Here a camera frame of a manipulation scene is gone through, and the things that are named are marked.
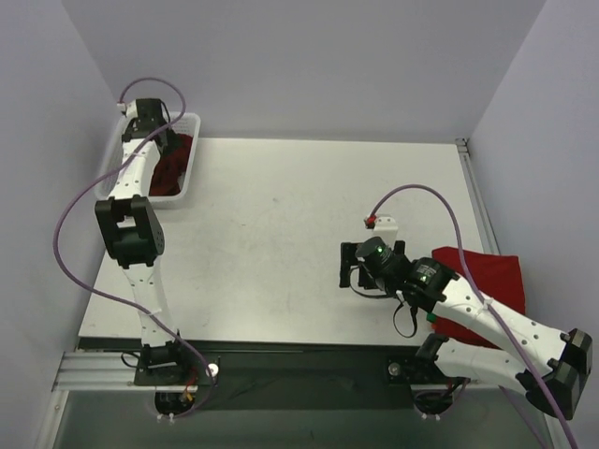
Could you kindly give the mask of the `dark red t shirt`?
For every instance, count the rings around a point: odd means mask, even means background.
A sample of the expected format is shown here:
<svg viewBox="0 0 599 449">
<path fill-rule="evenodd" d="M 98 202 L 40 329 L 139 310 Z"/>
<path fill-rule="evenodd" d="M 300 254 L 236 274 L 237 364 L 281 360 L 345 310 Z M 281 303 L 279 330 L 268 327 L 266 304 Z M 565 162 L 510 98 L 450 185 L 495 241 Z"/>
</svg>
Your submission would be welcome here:
<svg viewBox="0 0 599 449">
<path fill-rule="evenodd" d="M 180 136 L 180 148 L 168 157 L 161 158 L 154 168 L 150 196 L 176 196 L 182 187 L 180 178 L 188 168 L 193 138 L 185 134 Z"/>
</svg>

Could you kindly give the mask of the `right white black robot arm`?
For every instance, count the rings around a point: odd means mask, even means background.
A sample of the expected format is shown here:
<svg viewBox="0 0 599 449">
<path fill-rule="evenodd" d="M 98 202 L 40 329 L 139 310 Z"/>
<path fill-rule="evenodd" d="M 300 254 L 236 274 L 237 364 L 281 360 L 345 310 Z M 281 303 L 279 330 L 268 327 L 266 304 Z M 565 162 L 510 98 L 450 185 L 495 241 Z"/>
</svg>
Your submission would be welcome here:
<svg viewBox="0 0 599 449">
<path fill-rule="evenodd" d="M 485 294 L 430 257 L 409 260 L 381 238 L 341 245 L 340 286 L 360 270 L 370 289 L 463 326 L 487 340 L 481 347 L 431 333 L 416 353 L 419 378 L 441 376 L 496 384 L 523 395 L 537 410 L 572 420 L 592 372 L 592 337 L 579 328 L 544 326 Z"/>
</svg>

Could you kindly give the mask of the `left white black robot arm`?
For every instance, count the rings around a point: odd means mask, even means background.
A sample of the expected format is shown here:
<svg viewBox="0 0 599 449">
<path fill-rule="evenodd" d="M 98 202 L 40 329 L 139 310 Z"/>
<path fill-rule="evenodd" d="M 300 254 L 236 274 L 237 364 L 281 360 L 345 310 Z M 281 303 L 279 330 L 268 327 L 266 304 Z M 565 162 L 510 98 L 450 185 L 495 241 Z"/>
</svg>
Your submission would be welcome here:
<svg viewBox="0 0 599 449">
<path fill-rule="evenodd" d="M 141 327 L 135 383 L 185 384 L 194 376 L 192 356 L 177 341 L 180 336 L 168 307 L 160 272 L 165 251 L 163 228 L 149 195 L 154 169 L 175 149 L 177 135 L 158 98 L 137 99 L 122 106 L 122 162 L 107 197 L 95 203 L 95 217 L 111 259 L 122 269 L 133 293 Z"/>
</svg>

